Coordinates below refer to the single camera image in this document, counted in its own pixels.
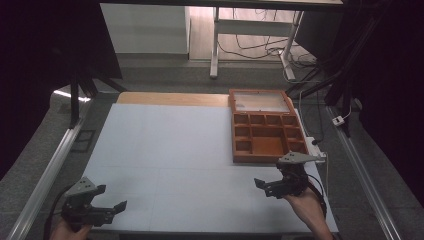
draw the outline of metal frame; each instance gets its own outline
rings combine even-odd
[[[82,124],[84,123],[85,116],[87,115],[88,109],[91,105],[91,101],[86,102],[81,107],[81,113],[79,121],[75,124],[73,129],[68,129],[62,138],[58,148],[53,154],[52,159],[44,170],[43,175],[37,183],[34,191],[29,197],[24,209],[16,220],[15,225],[7,237],[8,240],[25,239],[31,226],[43,205],[47,194],[53,185],[57,174],[59,173],[65,159],[71,150],[72,143],[78,136],[81,130]]]
[[[331,107],[327,107],[327,114],[330,121],[336,117],[336,114],[334,114],[334,111],[331,109]],[[352,140],[346,137],[342,129],[337,128],[336,131],[344,149],[346,150],[349,160],[352,163],[353,170],[358,176],[359,182],[364,189],[365,195],[367,196],[371,207],[375,211],[377,219],[380,222],[381,228],[386,235],[386,238],[390,240],[402,239],[392,216],[387,210],[386,204],[384,204],[383,200],[381,199],[380,194],[378,193],[377,188],[375,187],[371,176],[363,164],[363,161],[359,156]]]
[[[362,10],[373,10],[380,7],[387,0],[377,3],[362,4]],[[167,6],[198,6],[198,7],[224,7],[224,8],[253,8],[273,10],[297,10],[320,12],[357,11],[359,6],[333,3],[313,2],[285,2],[275,0],[98,0],[99,3],[116,4],[141,4],[141,5],[167,5]]]
[[[284,55],[281,57],[281,61],[284,65],[284,70],[289,80],[294,80],[293,70],[290,67],[288,61],[288,55],[290,53],[290,47],[293,43],[294,36],[299,26],[300,17],[299,14],[295,19],[295,22],[262,22],[262,21],[246,21],[246,20],[233,20],[233,19],[219,19],[219,7],[214,8],[214,32],[213,32],[213,46],[211,56],[211,70],[210,78],[216,79],[218,77],[218,35],[219,34],[238,34],[238,35],[254,35],[254,36],[276,36],[276,37],[288,37],[287,45],[285,47]]]

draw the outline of metal bar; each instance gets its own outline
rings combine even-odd
[[[34,191],[29,197],[24,209],[16,220],[15,225],[7,237],[8,240],[19,240],[25,239],[31,226],[44,202],[47,194],[50,191],[53,182],[59,173],[63,162],[66,159],[69,151],[71,150],[72,143],[80,131],[82,124],[84,123],[85,116],[91,105],[91,101],[84,103],[81,107],[81,117],[74,129],[68,129],[62,138],[58,148],[53,154],[52,159],[44,170],[43,175],[37,183]]]
[[[219,8],[213,8],[213,46],[211,57],[211,71],[210,78],[216,79],[218,77],[218,31],[219,31]]]
[[[88,73],[86,70],[79,70],[78,71],[78,84],[81,87],[81,90],[88,98],[94,98],[96,97],[97,93],[99,91],[97,90],[96,85],[94,84],[93,78],[90,73]]]
[[[125,87],[119,85],[118,83],[116,83],[112,79],[106,77],[104,74],[100,73],[96,69],[94,69],[92,67],[88,67],[87,68],[87,71],[91,74],[91,76],[89,76],[89,77],[98,78],[100,81],[102,81],[105,84],[109,85],[110,87],[112,87],[116,91],[118,91],[118,92],[128,92],[128,89],[126,89]]]
[[[287,22],[263,22],[221,19],[219,21],[218,33],[252,36],[288,37],[291,28],[292,24]]]
[[[294,22],[291,24],[291,31],[289,34],[289,38],[287,39],[286,47],[284,48],[284,51],[280,51],[280,59],[283,63],[284,72],[286,73],[287,80],[293,81],[296,80],[296,77],[294,76],[293,69],[291,68],[291,64],[289,61],[289,53],[290,49],[292,47],[294,37],[296,36],[297,29],[299,27],[300,19],[302,18],[303,12],[299,12],[294,20]]]
[[[69,124],[70,129],[74,129],[79,119],[79,89],[78,89],[78,76],[75,71],[71,77],[71,122]]]
[[[327,114],[330,118],[330,121],[331,119],[336,117],[330,107],[327,107]],[[381,199],[374,185],[374,182],[372,181],[365,165],[363,164],[363,161],[359,156],[358,151],[356,150],[352,140],[345,136],[342,129],[337,128],[336,130],[343,144],[343,147],[346,150],[352,167],[355,170],[356,175],[358,176],[359,182],[361,183],[362,188],[364,189],[365,195],[367,196],[371,207],[375,211],[376,217],[380,222],[381,228],[384,234],[386,235],[386,238],[390,240],[402,239],[393,221],[393,218],[387,210],[386,204]]]
[[[381,0],[372,4],[343,4],[343,3],[314,3],[293,2],[275,0],[98,0],[99,3],[115,4],[141,4],[141,5],[169,5],[169,6],[199,6],[199,7],[223,7],[223,8],[251,8],[251,9],[274,9],[274,10],[297,10],[297,11],[372,11],[379,8],[387,0]]]

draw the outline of black cable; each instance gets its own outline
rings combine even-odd
[[[321,209],[322,209],[322,213],[323,213],[323,215],[324,215],[324,218],[326,218],[327,217],[327,204],[325,203],[325,200],[324,200],[324,195],[323,194],[321,194],[319,191],[318,191],[318,189],[311,183],[311,182],[308,182],[308,187],[309,187],[309,189],[311,189],[312,190],[312,192],[314,192],[314,194],[317,196],[317,198],[318,198],[318,203],[319,203],[319,205],[321,206]]]
[[[295,66],[295,67],[297,67],[297,68],[301,68],[301,69],[303,69],[303,68],[307,68],[307,67],[315,67],[315,66],[317,66],[317,63],[304,64],[304,63],[302,63],[301,61],[299,61],[299,58],[300,58],[300,57],[302,57],[302,56],[306,56],[306,55],[310,55],[310,53],[305,53],[305,54],[302,54],[302,55],[298,56],[298,57],[297,57],[297,60],[295,61],[295,60],[293,59],[293,55],[290,53],[290,56],[291,56],[291,59],[292,59],[290,63],[292,63],[292,64],[293,64],[293,66]]]
[[[352,24],[355,23],[358,20],[359,13],[361,12],[361,10],[362,10],[362,0],[359,0],[359,8],[358,8],[358,11],[355,14],[355,17],[353,17]]]
[[[256,13],[256,14],[262,14],[262,13],[264,13],[264,12],[266,12],[266,11],[268,11],[268,10],[262,10],[262,12],[259,12],[259,13],[258,13],[258,9],[255,9],[255,13]]]
[[[282,39],[282,40],[277,40],[277,41],[274,41],[274,42],[270,42],[270,43],[264,43],[264,44],[261,44],[261,45],[256,45],[256,46],[251,46],[251,47],[242,47],[242,46],[240,46],[240,43],[239,43],[239,41],[238,41],[238,38],[237,38],[237,36],[238,35],[236,35],[236,39],[237,39],[237,45],[239,46],[239,48],[241,48],[241,49],[252,49],[252,48],[258,48],[258,47],[263,47],[263,46],[267,46],[268,44],[274,44],[274,43],[279,43],[279,42],[284,42],[284,41],[287,41],[287,39]]]
[[[315,181],[319,184],[319,187],[321,188],[321,195],[324,196],[324,189],[322,188],[321,183],[318,181],[318,179],[310,174],[307,174],[309,177],[315,179]]]
[[[219,41],[218,41],[218,46],[219,46],[219,48],[220,48],[223,52],[225,52],[225,53],[234,54],[234,55],[238,55],[238,56],[240,56],[240,57],[249,58],[249,59],[260,59],[260,58],[268,57],[268,56],[270,56],[270,55],[271,55],[271,53],[267,53],[266,55],[259,56],[259,57],[250,57],[250,56],[246,56],[246,55],[243,55],[243,54],[240,54],[240,53],[230,52],[230,51],[224,50],[224,49],[221,47],[221,44],[219,43]]]
[[[52,227],[52,220],[53,220],[54,210],[56,209],[57,203],[59,202],[62,195],[66,191],[68,191],[72,186],[73,185],[69,185],[69,186],[65,187],[62,191],[59,192],[59,194],[54,199],[52,208],[50,209],[49,216],[47,217],[46,221],[44,222],[44,237],[43,237],[44,240],[50,239],[50,231],[51,231],[51,227]]]
[[[337,60],[343,55],[343,53],[355,43],[357,38],[361,36],[361,33],[365,30],[365,24],[361,27],[359,27],[356,32],[352,35],[352,38],[350,41],[348,41],[344,46],[342,46],[339,50],[337,50],[336,53],[334,53],[331,57],[324,61],[317,61],[317,65],[321,68],[328,67],[330,64],[334,64],[334,62],[338,62]]]
[[[273,20],[273,21],[275,21],[276,16],[277,16],[277,10],[275,10],[275,13],[274,13],[274,20]],[[234,20],[235,20],[235,19],[237,19],[237,14],[236,14],[236,9],[235,9],[235,8],[233,8],[233,19],[234,19]],[[268,50],[268,49],[267,49],[268,44],[275,44],[275,43],[279,43],[279,42],[287,41],[287,39],[282,39],[282,40],[277,40],[277,41],[274,41],[274,42],[269,42],[269,39],[270,39],[270,36],[268,36],[268,40],[267,40],[267,42],[266,42],[266,43],[264,43],[264,44],[260,44],[260,45],[256,45],[256,46],[251,46],[251,47],[242,47],[242,46],[241,46],[241,44],[240,44],[240,42],[239,42],[238,35],[236,34],[236,41],[237,41],[237,45],[238,45],[238,47],[239,47],[240,49],[253,49],[253,48],[259,48],[259,47],[263,47],[263,46],[265,46],[265,49],[266,49],[266,50]]]
[[[319,72],[321,72],[321,69],[318,67],[313,68],[311,71],[309,71],[301,80],[299,81],[290,81],[289,83],[296,83],[292,88],[288,89],[286,93],[290,93],[293,91],[296,87],[295,86],[301,86],[301,84],[306,84],[311,82],[310,79],[315,77]]]

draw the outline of gray floor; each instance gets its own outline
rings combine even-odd
[[[120,56],[120,64],[124,79],[119,83],[131,91],[228,93],[230,88],[287,89],[290,86],[282,78],[281,64],[223,63],[220,64],[217,80],[209,79],[207,63],[188,62],[178,58],[146,59],[126,55]],[[307,69],[295,69],[298,78],[304,76],[307,71]],[[83,141],[84,134],[81,134],[78,138],[80,141],[74,143],[72,151],[58,174],[27,239],[42,238],[44,218],[54,196],[61,188],[81,177],[110,106],[116,101],[118,94],[113,89],[101,82],[97,82],[97,86],[103,93],[93,100],[82,128],[83,133],[93,134],[93,141]],[[302,99],[301,111],[308,132],[317,139],[324,137],[319,146],[322,151],[329,154],[328,185],[325,181],[323,184],[329,191],[329,201],[340,230],[338,237],[344,240],[386,239],[376,214],[358,182],[358,177],[340,142],[336,129],[331,124],[327,110],[322,105],[324,93],[325,90],[320,91],[319,101],[317,101],[316,95]],[[324,135],[320,130],[318,111],[321,113]],[[362,129],[361,123],[358,121],[358,111],[359,109],[353,105],[353,112],[350,117],[351,139],[399,228],[402,239],[424,239],[423,208],[390,161]],[[52,95],[51,108],[43,123],[15,165],[0,182],[0,239],[5,239],[13,227],[67,130],[69,118],[69,99]],[[327,166],[325,164],[319,165],[318,169],[321,178],[326,179]],[[117,239],[118,235],[115,233],[93,233],[91,238]],[[144,235],[138,236],[138,239],[187,239],[187,236]],[[196,236],[190,239],[221,238]],[[284,236],[283,239],[295,239],[295,237]]]

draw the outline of wall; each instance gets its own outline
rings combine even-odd
[[[188,7],[101,4],[101,8],[116,53],[188,53]]]

